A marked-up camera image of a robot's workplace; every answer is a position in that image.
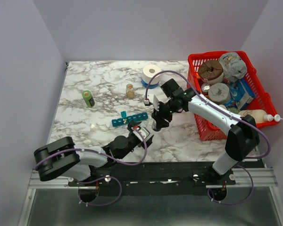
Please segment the white pill bottle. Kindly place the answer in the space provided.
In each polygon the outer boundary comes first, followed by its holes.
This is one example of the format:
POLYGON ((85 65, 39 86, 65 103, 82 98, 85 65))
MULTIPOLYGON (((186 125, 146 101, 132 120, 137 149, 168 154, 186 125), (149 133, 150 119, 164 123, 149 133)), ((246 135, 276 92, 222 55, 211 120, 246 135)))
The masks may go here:
POLYGON ((153 131, 159 132, 162 129, 162 125, 159 121, 153 121, 151 128, 153 131))

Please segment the teal weekly pill organizer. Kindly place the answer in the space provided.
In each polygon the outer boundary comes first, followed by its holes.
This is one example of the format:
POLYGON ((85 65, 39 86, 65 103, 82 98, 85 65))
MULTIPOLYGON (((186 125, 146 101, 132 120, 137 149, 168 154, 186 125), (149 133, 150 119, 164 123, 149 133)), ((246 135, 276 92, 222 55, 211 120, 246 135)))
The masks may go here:
POLYGON ((121 112, 121 117, 118 119, 112 119, 111 123, 113 127, 119 127, 128 124, 131 121, 134 122, 141 122, 147 120, 148 114, 146 112, 133 114, 133 115, 127 115, 126 111, 121 112))

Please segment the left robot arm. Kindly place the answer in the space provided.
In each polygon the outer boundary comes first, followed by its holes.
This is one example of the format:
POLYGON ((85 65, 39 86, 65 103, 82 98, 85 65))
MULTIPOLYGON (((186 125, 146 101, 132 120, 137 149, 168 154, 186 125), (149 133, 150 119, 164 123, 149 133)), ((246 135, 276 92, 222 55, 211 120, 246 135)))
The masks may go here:
POLYGON ((92 168, 109 168, 117 163, 126 166, 141 164, 145 157, 138 162, 125 162, 122 159, 136 147, 142 147, 146 155, 154 135, 134 121, 129 122, 127 129, 128 136, 117 136, 103 147, 77 147, 71 137, 63 137, 38 148, 33 154, 36 161, 34 169, 38 171, 40 181, 64 176, 90 186, 95 181, 92 168))

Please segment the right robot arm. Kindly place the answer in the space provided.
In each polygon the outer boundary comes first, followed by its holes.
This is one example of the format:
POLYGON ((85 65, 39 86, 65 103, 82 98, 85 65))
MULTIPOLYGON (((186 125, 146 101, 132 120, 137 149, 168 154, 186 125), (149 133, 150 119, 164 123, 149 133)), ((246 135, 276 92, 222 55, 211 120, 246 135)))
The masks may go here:
POLYGON ((161 89, 169 99, 166 103, 150 94, 146 94, 144 99, 146 105, 154 107, 151 115, 154 119, 154 131, 168 127, 173 114, 184 110, 204 118, 226 134, 225 153, 213 163, 207 174, 210 183, 217 185, 223 181, 225 173, 244 160, 259 144, 258 129, 253 117, 231 113, 208 100, 193 87, 182 89, 174 79, 165 82, 161 89))

